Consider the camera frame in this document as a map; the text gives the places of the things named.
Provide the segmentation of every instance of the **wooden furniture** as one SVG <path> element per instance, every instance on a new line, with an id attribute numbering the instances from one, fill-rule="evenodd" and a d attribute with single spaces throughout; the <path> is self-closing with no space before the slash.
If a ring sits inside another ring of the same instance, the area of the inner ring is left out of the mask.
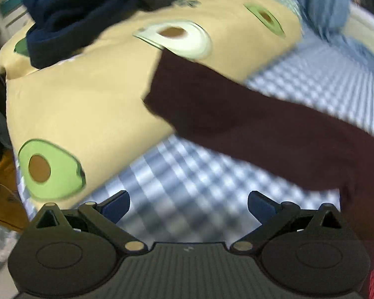
<path id="1" fill-rule="evenodd" d="M 22 231 L 28 224 L 26 211 L 17 192 L 13 155 L 7 150 L 0 162 L 0 225 Z"/>

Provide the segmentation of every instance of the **dark red long sleeve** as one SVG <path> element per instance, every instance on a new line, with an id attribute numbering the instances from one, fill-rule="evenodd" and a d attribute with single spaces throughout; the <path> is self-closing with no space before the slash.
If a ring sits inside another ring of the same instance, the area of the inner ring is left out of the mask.
<path id="1" fill-rule="evenodd" d="M 374 268 L 374 137 L 316 110 L 251 91 L 167 50 L 144 102 L 196 144 L 305 190 L 339 189 L 341 211 Z"/>

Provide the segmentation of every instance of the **white bed frame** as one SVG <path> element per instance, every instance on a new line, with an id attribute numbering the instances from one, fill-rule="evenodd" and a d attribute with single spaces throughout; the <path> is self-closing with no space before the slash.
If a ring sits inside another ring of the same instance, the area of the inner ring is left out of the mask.
<path id="1" fill-rule="evenodd" d="M 353 2 L 350 9 L 343 34 L 357 39 L 374 54 L 374 15 Z"/>

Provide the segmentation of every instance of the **green avocado graphic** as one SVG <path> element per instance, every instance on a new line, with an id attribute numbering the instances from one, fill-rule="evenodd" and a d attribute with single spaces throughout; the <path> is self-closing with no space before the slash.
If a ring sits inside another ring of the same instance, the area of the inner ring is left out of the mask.
<path id="1" fill-rule="evenodd" d="M 16 43 L 14 52 L 29 57 L 28 45 L 26 43 L 26 37 Z"/>
<path id="2" fill-rule="evenodd" d="M 64 199 L 86 184 L 79 161 L 45 140 L 28 140 L 19 150 L 18 159 L 25 184 L 35 199 Z"/>
<path id="3" fill-rule="evenodd" d="M 285 33 L 277 19 L 268 11 L 268 9 L 258 5 L 246 3 L 244 6 L 253 13 L 270 31 L 278 36 L 285 37 Z"/>

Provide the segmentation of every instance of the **avocado print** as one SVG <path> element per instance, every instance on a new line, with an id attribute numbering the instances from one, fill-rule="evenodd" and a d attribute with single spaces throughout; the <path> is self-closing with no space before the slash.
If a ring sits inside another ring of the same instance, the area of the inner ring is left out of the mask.
<path id="1" fill-rule="evenodd" d="M 14 48 L 14 52 L 29 57 L 28 45 L 26 43 L 26 37 L 21 39 Z"/>
<path id="2" fill-rule="evenodd" d="M 268 9 L 252 3 L 246 3 L 244 6 L 253 13 L 270 31 L 278 36 L 285 37 L 285 33 L 277 19 L 268 11 Z"/>
<path id="3" fill-rule="evenodd" d="M 208 33 L 190 20 L 170 20 L 149 25 L 133 35 L 158 49 L 167 48 L 187 59 L 203 59 L 212 49 Z"/>
<path id="4" fill-rule="evenodd" d="M 18 158 L 25 184 L 35 199 L 63 199 L 79 192 L 86 184 L 79 161 L 45 140 L 27 141 Z"/>

